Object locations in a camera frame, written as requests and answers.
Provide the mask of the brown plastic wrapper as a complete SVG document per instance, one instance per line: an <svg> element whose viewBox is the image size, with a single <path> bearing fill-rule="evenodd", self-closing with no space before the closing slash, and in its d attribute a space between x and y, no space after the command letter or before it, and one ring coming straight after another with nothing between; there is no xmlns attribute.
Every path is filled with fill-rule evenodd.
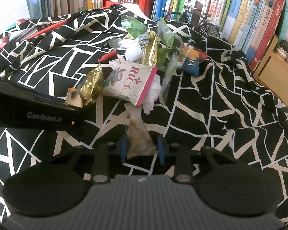
<svg viewBox="0 0 288 230"><path fill-rule="evenodd" d="M127 136L129 147L127 159L139 156L153 156L157 153L157 148L141 118L141 106L134 106L126 103L125 109L129 114Z"/></svg>

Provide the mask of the row of upright books right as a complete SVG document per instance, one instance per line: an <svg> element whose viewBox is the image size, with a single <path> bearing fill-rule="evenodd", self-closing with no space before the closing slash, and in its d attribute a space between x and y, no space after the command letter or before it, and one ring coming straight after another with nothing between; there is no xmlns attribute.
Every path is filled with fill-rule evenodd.
<svg viewBox="0 0 288 230"><path fill-rule="evenodd" d="M275 35L285 0L155 0L152 19L183 12L185 5L209 14L208 21L219 27L221 38L242 50L255 70Z"/></svg>

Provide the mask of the black white geometric tablecloth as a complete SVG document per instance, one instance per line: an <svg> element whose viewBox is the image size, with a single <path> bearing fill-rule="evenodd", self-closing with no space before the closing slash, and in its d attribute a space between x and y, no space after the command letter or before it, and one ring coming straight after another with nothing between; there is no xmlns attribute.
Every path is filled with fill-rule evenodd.
<svg viewBox="0 0 288 230"><path fill-rule="evenodd" d="M23 43L0 50L0 74L15 68L11 80L30 89L64 98L105 53L112 37L125 37L121 18L132 12L121 5L74 15L19 21L7 33L63 25ZM172 32L208 55L199 64L199 76L176 71L165 103L157 102L142 119L153 139L181 142L192 150L210 146L281 182L277 217L288 222L288 108L269 89L258 84L244 53L215 37L202 39L187 25L168 24ZM94 147L117 141L125 131L125 103L100 97L85 120L67 131L0 128L0 219L10 215L2 197L12 175L74 146Z"/></svg>

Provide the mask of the gold foil wrapper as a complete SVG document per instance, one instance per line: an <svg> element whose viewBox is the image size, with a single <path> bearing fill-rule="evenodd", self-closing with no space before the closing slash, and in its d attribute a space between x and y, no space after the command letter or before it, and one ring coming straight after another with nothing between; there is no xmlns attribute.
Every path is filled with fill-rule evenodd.
<svg viewBox="0 0 288 230"><path fill-rule="evenodd" d="M90 71L84 84L80 89L80 96L84 101L84 105L89 103L95 103L101 94L104 87L103 71L101 63L98 63L97 67Z"/></svg>

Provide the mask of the red flat book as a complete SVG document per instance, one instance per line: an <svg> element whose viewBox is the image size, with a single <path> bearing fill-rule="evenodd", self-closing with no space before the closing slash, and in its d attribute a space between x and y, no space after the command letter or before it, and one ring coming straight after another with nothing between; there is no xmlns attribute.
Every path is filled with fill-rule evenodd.
<svg viewBox="0 0 288 230"><path fill-rule="evenodd" d="M55 29L61 27L65 22L66 22L66 20L51 24L50 26L48 26L48 27L34 33L33 35L29 36L27 39L32 39L32 38L38 37L39 35L42 35L44 33L48 33L52 30L55 30Z"/></svg>

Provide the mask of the white crumpled tissue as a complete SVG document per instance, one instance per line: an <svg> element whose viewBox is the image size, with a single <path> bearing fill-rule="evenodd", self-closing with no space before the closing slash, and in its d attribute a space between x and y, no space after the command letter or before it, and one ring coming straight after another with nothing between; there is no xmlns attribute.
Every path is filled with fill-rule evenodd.
<svg viewBox="0 0 288 230"><path fill-rule="evenodd" d="M161 78L158 74L156 74L152 80L150 88L144 98L143 101L143 111L146 115L149 115L150 112L153 110L154 103L157 101L160 93L161 93Z"/></svg>

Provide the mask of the white pink rice bag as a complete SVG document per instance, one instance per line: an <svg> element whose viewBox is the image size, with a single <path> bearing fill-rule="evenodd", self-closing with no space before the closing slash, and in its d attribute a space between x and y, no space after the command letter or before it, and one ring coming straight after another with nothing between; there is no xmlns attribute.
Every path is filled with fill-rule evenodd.
<svg viewBox="0 0 288 230"><path fill-rule="evenodd" d="M102 94L140 106L158 71L157 67L126 61L122 58L109 62L112 72L104 81Z"/></svg>

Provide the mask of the blue orange snack packet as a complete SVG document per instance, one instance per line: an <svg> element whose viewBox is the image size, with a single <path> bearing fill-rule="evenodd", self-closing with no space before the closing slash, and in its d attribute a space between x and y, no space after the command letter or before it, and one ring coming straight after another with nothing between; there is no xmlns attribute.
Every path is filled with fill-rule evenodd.
<svg viewBox="0 0 288 230"><path fill-rule="evenodd" d="M208 58L208 55L198 49L185 45L178 57L177 68L191 74L199 76L199 64Z"/></svg>

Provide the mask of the clear green plastic bag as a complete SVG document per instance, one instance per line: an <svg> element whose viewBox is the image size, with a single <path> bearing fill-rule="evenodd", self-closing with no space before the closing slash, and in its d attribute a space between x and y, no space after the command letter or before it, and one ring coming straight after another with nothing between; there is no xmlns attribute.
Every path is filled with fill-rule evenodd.
<svg viewBox="0 0 288 230"><path fill-rule="evenodd" d="M178 67L178 57L182 52L184 43L181 37L170 29L164 19L157 22L157 27L157 35L160 39L160 44L164 47L158 49L158 61L156 66L159 71L164 72L161 84L161 100L166 103L170 82L174 71Z"/></svg>

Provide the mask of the wooden drawer box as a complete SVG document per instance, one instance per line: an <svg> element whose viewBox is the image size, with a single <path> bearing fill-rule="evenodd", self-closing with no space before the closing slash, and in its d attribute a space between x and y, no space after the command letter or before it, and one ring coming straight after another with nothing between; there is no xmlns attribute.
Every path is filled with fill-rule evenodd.
<svg viewBox="0 0 288 230"><path fill-rule="evenodd" d="M266 54L257 65L254 77L288 107L288 62L275 51L277 42L278 37L275 35Z"/></svg>

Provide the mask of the miniature black bicycle model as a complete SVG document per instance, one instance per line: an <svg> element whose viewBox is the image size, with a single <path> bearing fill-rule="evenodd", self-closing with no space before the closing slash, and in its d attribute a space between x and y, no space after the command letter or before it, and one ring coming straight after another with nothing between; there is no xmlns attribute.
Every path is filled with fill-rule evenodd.
<svg viewBox="0 0 288 230"><path fill-rule="evenodd" d="M208 21L209 14L201 13L201 10L185 5L183 12L171 12L164 16L165 21L178 21L192 25L194 30L202 36L215 36L221 38L219 27Z"/></svg>

